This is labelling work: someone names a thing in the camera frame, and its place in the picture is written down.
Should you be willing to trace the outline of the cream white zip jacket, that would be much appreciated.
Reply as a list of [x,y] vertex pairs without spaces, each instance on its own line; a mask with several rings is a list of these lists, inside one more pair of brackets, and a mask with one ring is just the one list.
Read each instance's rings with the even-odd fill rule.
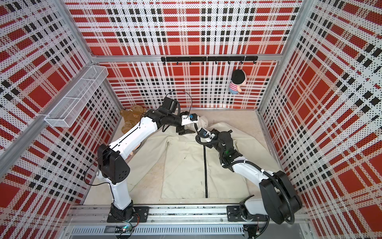
[[[199,126],[232,130],[235,148],[265,170],[277,172],[254,111],[203,112]],[[204,148],[194,134],[178,135],[173,127],[152,134],[129,161],[131,198],[138,204],[235,203],[258,187],[220,166],[218,152]]]

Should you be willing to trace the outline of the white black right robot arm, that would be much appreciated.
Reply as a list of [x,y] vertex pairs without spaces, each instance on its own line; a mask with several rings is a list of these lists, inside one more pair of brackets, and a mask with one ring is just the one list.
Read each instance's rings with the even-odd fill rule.
[[196,142],[218,152],[220,165],[237,173],[253,184],[261,192],[264,214],[276,224],[286,222],[294,224],[295,213],[302,208],[302,202],[287,175],[282,172],[271,172],[247,160],[234,147],[232,130],[208,131],[199,129]]

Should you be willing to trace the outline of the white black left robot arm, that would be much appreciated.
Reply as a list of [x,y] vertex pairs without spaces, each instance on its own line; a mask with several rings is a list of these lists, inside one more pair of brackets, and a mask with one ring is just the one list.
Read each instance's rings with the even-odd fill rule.
[[174,126],[179,135],[193,133],[193,130],[186,129],[185,126],[196,125],[198,119],[197,114],[182,112],[178,101],[165,97],[159,108],[149,109],[143,113],[139,122],[122,137],[109,145],[99,146],[96,176],[102,183],[109,185],[113,197],[107,222],[127,223],[133,219],[139,221],[149,210],[148,207],[144,207],[143,211],[134,209],[127,186],[130,167],[126,159],[129,155],[160,128],[165,131],[168,127]]

